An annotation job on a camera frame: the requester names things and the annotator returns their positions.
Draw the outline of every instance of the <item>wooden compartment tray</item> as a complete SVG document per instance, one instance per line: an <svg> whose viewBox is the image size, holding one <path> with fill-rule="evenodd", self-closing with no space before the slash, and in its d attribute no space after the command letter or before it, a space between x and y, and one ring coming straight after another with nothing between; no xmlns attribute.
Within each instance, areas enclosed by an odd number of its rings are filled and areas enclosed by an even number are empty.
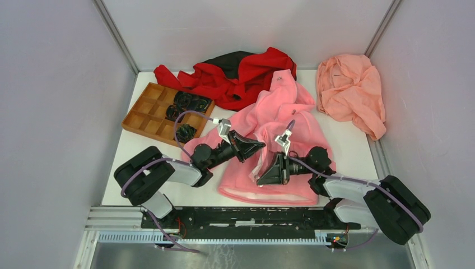
<svg viewBox="0 0 475 269"><path fill-rule="evenodd" d="M166 119L165 112L170 105L173 105L173 100L178 92L172 88L149 83L122 121L122 127L130 132L177 146L173 133L175 122ZM211 101L203 114L209 117L214 107L215 102ZM189 124L197 130L193 136L193 138L197 138L203 132L206 121L205 118L198 115L186 114L177 124L177 128Z"/></svg>

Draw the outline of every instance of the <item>clothing pile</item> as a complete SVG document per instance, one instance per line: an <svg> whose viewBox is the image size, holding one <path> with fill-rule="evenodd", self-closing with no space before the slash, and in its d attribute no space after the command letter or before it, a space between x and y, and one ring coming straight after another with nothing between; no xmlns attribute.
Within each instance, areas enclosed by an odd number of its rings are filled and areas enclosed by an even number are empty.
<svg viewBox="0 0 475 269"><path fill-rule="evenodd" d="M268 91L274 71L290 69L297 79L297 65L285 53L268 48L262 54L233 52L194 65L195 72L175 77L165 66L155 68L160 85L211 98L224 109L239 111L254 104Z"/></svg>
<svg viewBox="0 0 475 269"><path fill-rule="evenodd" d="M232 158L222 176L218 191L239 201L311 206L318 202L309 188L309 175L292 175L286 185L257 186L257 179L282 151L274 139L294 120L290 151L305 156L315 146L332 149L319 123L310 113L315 107L338 121L352 120L371 138L385 132L385 111L378 71L364 55L339 55L322 62L316 76L317 103L296 82L296 64L285 53L268 48L262 54L234 52L197 63L191 75L175 77L165 66L154 73L163 86L208 97L215 104L237 111L229 120L231 129L242 136L264 142L266 147L240 163ZM188 152L202 143L215 148L222 138L214 128L206 136L185 144ZM188 161L185 153L182 159ZM336 169L332 161L330 168Z"/></svg>
<svg viewBox="0 0 475 269"><path fill-rule="evenodd" d="M294 80L290 70L276 71L271 79L269 91L261 91L257 101L234 114L229 120L231 129L239 134L266 143L266 147L240 163L232 158L222 176L218 191L239 201L265 203L272 205L310 206L317 203L317 195L309 188L308 175L293 175L287 185L264 185L258 187L255 178L260 176L271 164L275 152L282 147L274 142L276 135L281 135L291 120L295 120L291 136L290 150L299 156L305 156L314 146L332 151L323 136L320 125L310 113L315 108L315 101L309 92ZM217 129L208 135L195 138L185 145L193 152L194 148L205 143L216 147L221 142ZM188 161L185 154L182 159ZM330 166L336 170L336 164Z"/></svg>
<svg viewBox="0 0 475 269"><path fill-rule="evenodd" d="M378 140L386 132L379 72L364 55L342 54L322 62L316 73L318 109L353 124Z"/></svg>

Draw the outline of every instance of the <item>metal floor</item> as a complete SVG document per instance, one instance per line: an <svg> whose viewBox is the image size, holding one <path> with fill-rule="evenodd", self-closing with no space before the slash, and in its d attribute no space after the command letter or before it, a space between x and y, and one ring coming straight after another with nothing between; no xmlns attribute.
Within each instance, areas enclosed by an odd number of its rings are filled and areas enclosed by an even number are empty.
<svg viewBox="0 0 475 269"><path fill-rule="evenodd" d="M350 245L367 235L351 234ZM410 269L409 249L394 244L383 234L360 249L332 253L321 245L187 245L202 254L164 252L150 244L98 243L93 269Z"/></svg>

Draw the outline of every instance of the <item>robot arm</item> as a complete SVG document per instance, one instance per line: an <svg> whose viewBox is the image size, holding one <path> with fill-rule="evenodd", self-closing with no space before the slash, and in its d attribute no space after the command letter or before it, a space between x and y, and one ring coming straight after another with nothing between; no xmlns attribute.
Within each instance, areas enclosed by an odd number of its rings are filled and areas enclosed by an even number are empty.
<svg viewBox="0 0 475 269"><path fill-rule="evenodd" d="M290 142L281 141L287 131L276 137L283 152L275 154L258 185L287 184L291 175L311 174L310 188L330 198L326 208L333 210L342 222L379 228L401 245L420 233L431 218L427 207L397 177L389 175L383 180L345 177L329 167L331 160L321 147L313 147L305 157L288 156Z"/></svg>
<svg viewBox="0 0 475 269"><path fill-rule="evenodd" d="M122 196L134 206L143 205L161 219L173 209L171 202L159 191L165 182L201 187L213 176L209 169L233 157L243 163L266 146L229 131L230 122L226 119L218 123L219 134L225 139L214 149L206 144L198 145L191 155L191 163L168 158L151 146L117 168L114 178L123 190Z"/></svg>

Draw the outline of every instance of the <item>red garment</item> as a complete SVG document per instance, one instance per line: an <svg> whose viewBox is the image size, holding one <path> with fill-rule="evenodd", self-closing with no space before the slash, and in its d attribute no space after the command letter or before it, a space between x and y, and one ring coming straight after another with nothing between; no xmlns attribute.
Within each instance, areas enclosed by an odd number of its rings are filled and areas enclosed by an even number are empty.
<svg viewBox="0 0 475 269"><path fill-rule="evenodd" d="M290 69L297 78L297 65L275 48L245 57L238 68L238 79L226 78L222 69L209 63L195 64L191 75L180 71L178 79L163 65L154 73L160 85L211 98L217 106L230 110L254 104L261 91L270 89L274 71Z"/></svg>

